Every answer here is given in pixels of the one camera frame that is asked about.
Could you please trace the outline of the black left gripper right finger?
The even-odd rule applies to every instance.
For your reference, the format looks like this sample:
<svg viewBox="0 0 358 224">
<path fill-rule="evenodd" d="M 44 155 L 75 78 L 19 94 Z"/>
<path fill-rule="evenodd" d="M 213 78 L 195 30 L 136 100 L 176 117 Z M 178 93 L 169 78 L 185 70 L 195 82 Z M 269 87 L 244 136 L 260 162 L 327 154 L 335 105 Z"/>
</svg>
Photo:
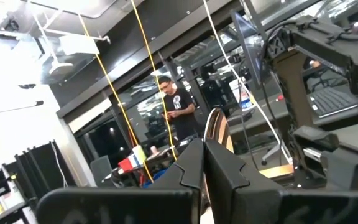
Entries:
<svg viewBox="0 0 358 224">
<path fill-rule="evenodd" d="M 204 172 L 215 224 L 276 224 L 280 185 L 215 140 L 205 142 Z"/>
</svg>

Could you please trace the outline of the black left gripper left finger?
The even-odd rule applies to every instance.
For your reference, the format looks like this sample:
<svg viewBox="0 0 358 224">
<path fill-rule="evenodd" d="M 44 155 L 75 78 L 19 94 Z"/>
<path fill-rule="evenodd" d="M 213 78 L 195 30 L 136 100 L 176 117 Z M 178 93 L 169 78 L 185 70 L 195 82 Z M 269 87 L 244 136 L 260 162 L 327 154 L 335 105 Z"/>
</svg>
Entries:
<svg viewBox="0 0 358 224">
<path fill-rule="evenodd" d="M 204 144 L 196 138 L 149 189 L 158 208 L 199 215 L 203 188 Z"/>
</svg>

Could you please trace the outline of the blue and white box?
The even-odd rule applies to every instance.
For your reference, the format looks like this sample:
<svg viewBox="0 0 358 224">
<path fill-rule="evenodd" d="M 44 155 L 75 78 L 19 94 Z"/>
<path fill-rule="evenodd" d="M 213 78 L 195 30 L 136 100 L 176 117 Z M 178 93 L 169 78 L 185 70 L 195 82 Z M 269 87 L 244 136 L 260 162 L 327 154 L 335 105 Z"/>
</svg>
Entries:
<svg viewBox="0 0 358 224">
<path fill-rule="evenodd" d="M 131 154 L 127 158 L 129 159 L 129 162 L 131 163 L 132 168 L 138 167 L 140 165 L 140 162 L 138 161 L 135 154 Z"/>
</svg>

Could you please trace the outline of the person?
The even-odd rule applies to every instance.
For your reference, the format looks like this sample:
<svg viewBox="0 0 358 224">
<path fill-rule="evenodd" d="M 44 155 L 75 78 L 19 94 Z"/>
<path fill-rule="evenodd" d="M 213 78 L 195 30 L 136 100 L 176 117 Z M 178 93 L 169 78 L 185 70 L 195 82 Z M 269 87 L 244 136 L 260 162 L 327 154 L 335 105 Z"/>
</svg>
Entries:
<svg viewBox="0 0 358 224">
<path fill-rule="evenodd" d="M 195 118 L 195 104 L 191 95 L 184 89 L 173 86 L 168 76 L 158 78 L 160 89 L 164 92 L 164 103 L 168 121 L 175 128 L 178 140 L 198 134 L 199 125 Z"/>
</svg>

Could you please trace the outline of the red box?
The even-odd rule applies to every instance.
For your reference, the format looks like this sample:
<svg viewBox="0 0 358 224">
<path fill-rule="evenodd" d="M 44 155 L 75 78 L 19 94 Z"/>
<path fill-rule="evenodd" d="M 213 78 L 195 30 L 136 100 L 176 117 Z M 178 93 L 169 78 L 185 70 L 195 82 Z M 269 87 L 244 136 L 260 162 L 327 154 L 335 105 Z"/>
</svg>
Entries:
<svg viewBox="0 0 358 224">
<path fill-rule="evenodd" d="M 123 172 L 129 172 L 133 169 L 131 160 L 128 157 L 120 161 L 118 165 Z"/>
</svg>

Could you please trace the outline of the dark grey desk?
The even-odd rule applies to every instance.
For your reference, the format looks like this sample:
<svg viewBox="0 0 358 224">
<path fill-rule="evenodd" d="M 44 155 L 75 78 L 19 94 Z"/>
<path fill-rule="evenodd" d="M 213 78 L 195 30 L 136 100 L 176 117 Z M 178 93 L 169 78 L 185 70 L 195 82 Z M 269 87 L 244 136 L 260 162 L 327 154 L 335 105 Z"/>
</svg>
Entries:
<svg viewBox="0 0 358 224">
<path fill-rule="evenodd" d="M 278 95 L 269 97 L 270 106 L 278 122 L 289 120 L 287 107 L 284 100 L 278 100 Z M 324 118 L 313 117 L 313 122 L 326 131 L 335 131 L 353 125 L 358 126 L 358 107 L 351 108 L 342 112 L 329 115 Z M 248 134 L 258 134 L 269 131 L 269 125 L 258 109 L 252 114 L 251 118 L 244 122 Z"/>
</svg>

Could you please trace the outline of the grey chair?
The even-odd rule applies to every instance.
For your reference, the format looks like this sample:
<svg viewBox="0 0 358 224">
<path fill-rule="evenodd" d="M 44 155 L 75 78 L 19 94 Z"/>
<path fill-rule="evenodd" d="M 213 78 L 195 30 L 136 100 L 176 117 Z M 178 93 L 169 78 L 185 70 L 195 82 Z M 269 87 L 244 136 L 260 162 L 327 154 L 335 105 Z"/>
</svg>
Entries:
<svg viewBox="0 0 358 224">
<path fill-rule="evenodd" d="M 113 182 L 108 177 L 112 172 L 108 156 L 102 156 L 92 161 L 90 163 L 90 169 L 98 187 L 114 187 Z"/>
</svg>

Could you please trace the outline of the white tub with blue label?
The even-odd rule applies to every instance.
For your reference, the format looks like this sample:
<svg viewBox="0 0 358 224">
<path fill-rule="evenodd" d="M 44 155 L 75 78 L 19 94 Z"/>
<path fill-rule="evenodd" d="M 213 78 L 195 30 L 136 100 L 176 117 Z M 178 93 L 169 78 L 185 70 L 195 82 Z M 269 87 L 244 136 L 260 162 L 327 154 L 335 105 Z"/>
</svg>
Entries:
<svg viewBox="0 0 358 224">
<path fill-rule="evenodd" d="M 248 94 L 237 79 L 230 81 L 229 86 L 242 111 L 248 111 L 255 107 L 253 95 L 251 93 Z"/>
</svg>

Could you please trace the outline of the black monitor screen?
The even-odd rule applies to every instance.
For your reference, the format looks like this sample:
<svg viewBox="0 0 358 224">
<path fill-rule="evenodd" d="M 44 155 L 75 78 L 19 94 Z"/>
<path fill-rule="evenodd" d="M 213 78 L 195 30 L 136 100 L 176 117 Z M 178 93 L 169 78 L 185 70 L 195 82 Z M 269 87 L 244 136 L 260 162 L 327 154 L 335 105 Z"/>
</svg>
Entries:
<svg viewBox="0 0 358 224">
<path fill-rule="evenodd" d="M 263 38 L 256 26 L 238 12 L 231 12 L 232 21 L 246 59 L 246 66 L 257 90 L 261 89 L 260 53 Z"/>
</svg>

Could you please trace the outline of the black curtain panels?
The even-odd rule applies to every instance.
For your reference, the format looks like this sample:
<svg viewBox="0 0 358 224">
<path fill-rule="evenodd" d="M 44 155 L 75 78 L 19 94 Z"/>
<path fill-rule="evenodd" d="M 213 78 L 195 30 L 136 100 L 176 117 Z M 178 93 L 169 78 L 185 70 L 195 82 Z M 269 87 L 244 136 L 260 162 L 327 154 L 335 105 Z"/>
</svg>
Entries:
<svg viewBox="0 0 358 224">
<path fill-rule="evenodd" d="M 51 190 L 63 187 L 64 182 L 69 186 L 76 185 L 54 141 L 18 152 L 5 169 L 17 175 L 17 182 L 27 198 L 32 196 L 32 192 L 40 198 Z"/>
</svg>

